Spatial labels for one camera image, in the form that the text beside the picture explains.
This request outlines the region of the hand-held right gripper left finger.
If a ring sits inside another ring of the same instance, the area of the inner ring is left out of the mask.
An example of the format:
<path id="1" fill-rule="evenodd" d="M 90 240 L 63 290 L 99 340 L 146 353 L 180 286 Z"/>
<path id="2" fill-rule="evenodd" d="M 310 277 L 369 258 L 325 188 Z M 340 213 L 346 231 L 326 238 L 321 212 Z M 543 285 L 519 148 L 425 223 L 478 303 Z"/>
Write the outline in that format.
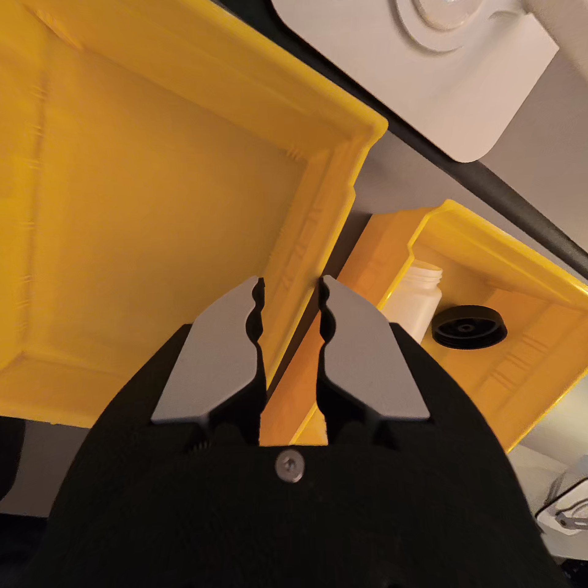
<path id="1" fill-rule="evenodd" d="M 218 298 L 193 322 L 161 397 L 153 424 L 193 423 L 211 437 L 222 425 L 258 446 L 266 406 L 263 333 L 265 282 L 252 276 Z"/>

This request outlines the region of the dark printed cloth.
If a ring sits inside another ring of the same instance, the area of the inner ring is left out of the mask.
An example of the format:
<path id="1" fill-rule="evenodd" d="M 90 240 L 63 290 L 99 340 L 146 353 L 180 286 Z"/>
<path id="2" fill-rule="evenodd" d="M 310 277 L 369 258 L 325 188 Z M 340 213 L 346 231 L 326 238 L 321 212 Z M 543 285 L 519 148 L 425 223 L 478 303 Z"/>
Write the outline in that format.
<path id="1" fill-rule="evenodd" d="M 1 587 L 14 587 L 39 549 L 47 518 L 1 513 Z"/>

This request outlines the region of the black bottle lid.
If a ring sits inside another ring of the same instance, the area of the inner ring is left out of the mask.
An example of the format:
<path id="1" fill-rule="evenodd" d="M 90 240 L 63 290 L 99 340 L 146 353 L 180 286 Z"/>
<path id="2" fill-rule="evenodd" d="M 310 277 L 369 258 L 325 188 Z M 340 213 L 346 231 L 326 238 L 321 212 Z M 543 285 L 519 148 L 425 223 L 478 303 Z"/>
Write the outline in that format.
<path id="1" fill-rule="evenodd" d="M 480 305 L 459 305 L 437 313 L 431 323 L 432 338 L 456 350 L 480 350 L 495 346 L 508 335 L 497 311 Z"/>

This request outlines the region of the yellow plastic bin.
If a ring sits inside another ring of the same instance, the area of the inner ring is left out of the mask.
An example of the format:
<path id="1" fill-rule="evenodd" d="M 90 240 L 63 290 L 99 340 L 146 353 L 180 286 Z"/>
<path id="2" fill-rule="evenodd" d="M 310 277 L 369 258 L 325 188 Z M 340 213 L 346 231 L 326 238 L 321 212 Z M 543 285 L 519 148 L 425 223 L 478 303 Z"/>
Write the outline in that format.
<path id="1" fill-rule="evenodd" d="M 271 382 L 387 126 L 211 1 L 1 1 L 1 415 L 90 428 L 251 276 Z"/>
<path id="2" fill-rule="evenodd" d="M 381 309 L 414 261 L 443 270 L 438 309 L 481 305 L 507 336 L 423 348 L 470 396 L 506 452 L 587 374 L 587 286 L 457 202 L 373 215 L 338 281 Z"/>

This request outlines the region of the white plastic bottle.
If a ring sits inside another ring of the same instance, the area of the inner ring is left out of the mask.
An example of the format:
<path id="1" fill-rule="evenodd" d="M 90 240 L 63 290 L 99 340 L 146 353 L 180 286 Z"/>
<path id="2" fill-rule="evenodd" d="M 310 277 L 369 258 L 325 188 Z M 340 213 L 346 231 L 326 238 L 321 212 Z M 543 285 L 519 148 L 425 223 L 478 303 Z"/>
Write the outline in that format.
<path id="1" fill-rule="evenodd" d="M 388 322 L 400 325 L 417 343 L 422 343 L 442 298 L 442 275 L 441 268 L 414 261 L 381 309 Z"/>

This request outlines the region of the white stand base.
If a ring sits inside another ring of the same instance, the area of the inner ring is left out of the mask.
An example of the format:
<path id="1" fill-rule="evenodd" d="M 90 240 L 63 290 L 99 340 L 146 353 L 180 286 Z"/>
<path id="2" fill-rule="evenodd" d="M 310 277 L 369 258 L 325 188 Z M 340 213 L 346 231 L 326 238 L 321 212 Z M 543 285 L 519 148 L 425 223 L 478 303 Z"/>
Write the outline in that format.
<path id="1" fill-rule="evenodd" d="M 446 155 L 486 155 L 558 46 L 523 1 L 272 1 L 281 21 Z"/>

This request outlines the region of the white chair base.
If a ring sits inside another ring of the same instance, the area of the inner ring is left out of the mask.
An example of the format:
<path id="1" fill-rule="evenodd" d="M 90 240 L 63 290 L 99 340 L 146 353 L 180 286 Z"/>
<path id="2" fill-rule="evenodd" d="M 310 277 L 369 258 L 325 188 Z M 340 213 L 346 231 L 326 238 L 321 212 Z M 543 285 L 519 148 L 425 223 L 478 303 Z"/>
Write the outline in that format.
<path id="1" fill-rule="evenodd" d="M 587 455 L 551 484 L 535 519 L 543 527 L 566 536 L 587 532 Z"/>

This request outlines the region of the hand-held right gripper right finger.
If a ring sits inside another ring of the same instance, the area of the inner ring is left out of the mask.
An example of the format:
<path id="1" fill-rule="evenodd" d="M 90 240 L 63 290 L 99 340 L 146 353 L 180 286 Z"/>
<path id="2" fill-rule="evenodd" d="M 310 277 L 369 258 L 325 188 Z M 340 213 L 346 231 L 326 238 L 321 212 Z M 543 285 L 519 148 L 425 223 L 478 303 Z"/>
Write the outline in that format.
<path id="1" fill-rule="evenodd" d="M 317 405 L 329 445 L 348 425 L 368 439 L 389 422 L 427 422 L 430 411 L 384 315 L 368 300 L 326 275 L 319 280 Z"/>

